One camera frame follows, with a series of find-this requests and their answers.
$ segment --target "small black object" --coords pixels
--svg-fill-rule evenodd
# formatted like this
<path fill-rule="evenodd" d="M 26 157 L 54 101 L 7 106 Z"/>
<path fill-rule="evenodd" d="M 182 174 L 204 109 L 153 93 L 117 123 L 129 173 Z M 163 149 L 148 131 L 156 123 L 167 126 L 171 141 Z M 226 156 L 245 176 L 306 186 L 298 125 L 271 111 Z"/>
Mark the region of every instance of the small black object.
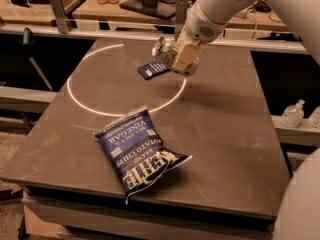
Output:
<path fill-rule="evenodd" d="M 271 32 L 270 36 L 257 38 L 260 40 L 284 40 L 284 41 L 291 41 L 291 42 L 299 42 L 297 38 L 292 33 L 278 33 L 278 32 Z"/>
<path fill-rule="evenodd" d="M 159 62 L 150 62 L 148 64 L 138 67 L 137 70 L 146 80 L 149 80 L 155 76 L 170 71 L 168 68 L 166 68 L 163 64 Z"/>
<path fill-rule="evenodd" d="M 10 0 L 14 5 L 18 5 L 21 7 L 31 8 L 31 5 L 28 5 L 24 0 Z"/>
<path fill-rule="evenodd" d="M 23 216 L 22 221 L 21 221 L 21 225 L 20 228 L 18 230 L 18 239 L 19 240 L 24 240 L 28 237 L 29 234 L 27 234 L 27 230 L 26 230 L 26 222 L 25 222 L 25 216 Z"/>
<path fill-rule="evenodd" d="M 271 8 L 262 0 L 258 1 L 255 5 L 255 9 L 258 12 L 271 12 Z"/>
<path fill-rule="evenodd" d="M 141 14 L 157 17 L 164 20 L 170 20 L 176 14 L 176 5 L 168 3 L 158 3 L 156 8 L 143 6 L 142 1 L 127 0 L 119 4 L 120 8 Z"/>

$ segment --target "cable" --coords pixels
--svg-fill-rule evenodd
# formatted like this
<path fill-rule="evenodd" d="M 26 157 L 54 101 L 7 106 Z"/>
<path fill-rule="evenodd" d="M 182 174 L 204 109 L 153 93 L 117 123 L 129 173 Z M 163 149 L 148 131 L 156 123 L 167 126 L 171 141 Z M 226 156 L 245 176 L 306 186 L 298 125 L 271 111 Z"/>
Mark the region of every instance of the cable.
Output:
<path fill-rule="evenodd" d="M 251 39 L 254 39 L 257 33 L 257 29 L 258 29 L 258 21 L 255 15 L 253 15 L 252 13 L 248 12 L 248 15 L 250 15 L 253 20 L 254 20 L 254 32 L 252 33 L 252 37 Z"/>
<path fill-rule="evenodd" d="M 274 14 L 274 11 L 271 11 L 270 13 L 269 13 L 269 19 L 270 20 L 272 20 L 272 21 L 274 21 L 274 22 L 282 22 L 282 20 L 275 20 L 275 19 L 272 19 L 272 14 Z"/>

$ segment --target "floor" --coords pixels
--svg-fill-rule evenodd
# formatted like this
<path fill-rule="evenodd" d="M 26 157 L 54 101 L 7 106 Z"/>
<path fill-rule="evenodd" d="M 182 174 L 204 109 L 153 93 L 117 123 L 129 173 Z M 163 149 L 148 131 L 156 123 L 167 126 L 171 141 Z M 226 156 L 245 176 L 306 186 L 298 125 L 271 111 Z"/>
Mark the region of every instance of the floor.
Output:
<path fill-rule="evenodd" d="M 14 155 L 20 144 L 26 139 L 30 128 L 17 117 L 7 117 L 0 114 L 0 172 Z M 293 170 L 305 159 L 305 155 L 289 153 L 289 160 Z M 0 181 L 0 191 L 11 190 L 15 187 Z M 18 230 L 23 219 L 23 205 L 21 199 L 0 201 L 0 240 L 18 239 Z M 28 236 L 27 240 L 48 240 L 50 238 Z"/>

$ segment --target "black platform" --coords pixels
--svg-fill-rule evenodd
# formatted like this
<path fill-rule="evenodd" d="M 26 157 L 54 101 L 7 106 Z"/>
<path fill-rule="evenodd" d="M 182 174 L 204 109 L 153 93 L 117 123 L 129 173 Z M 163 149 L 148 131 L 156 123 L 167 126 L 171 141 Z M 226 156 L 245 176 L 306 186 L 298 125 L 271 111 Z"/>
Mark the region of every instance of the black platform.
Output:
<path fill-rule="evenodd" d="M 175 4 L 159 2 L 157 8 L 145 7 L 139 0 L 128 0 L 120 4 L 122 9 L 139 12 L 149 16 L 169 20 L 176 14 Z"/>

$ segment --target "chip bag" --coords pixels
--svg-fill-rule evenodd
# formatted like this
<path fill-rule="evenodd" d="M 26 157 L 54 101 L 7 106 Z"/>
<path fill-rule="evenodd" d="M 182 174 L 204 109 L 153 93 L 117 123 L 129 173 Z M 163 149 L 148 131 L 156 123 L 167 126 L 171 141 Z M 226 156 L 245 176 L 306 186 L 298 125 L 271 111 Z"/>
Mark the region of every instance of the chip bag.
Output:
<path fill-rule="evenodd" d="M 112 121 L 96 137 L 123 185 L 126 204 L 165 172 L 192 158 L 163 146 L 146 106 Z"/>

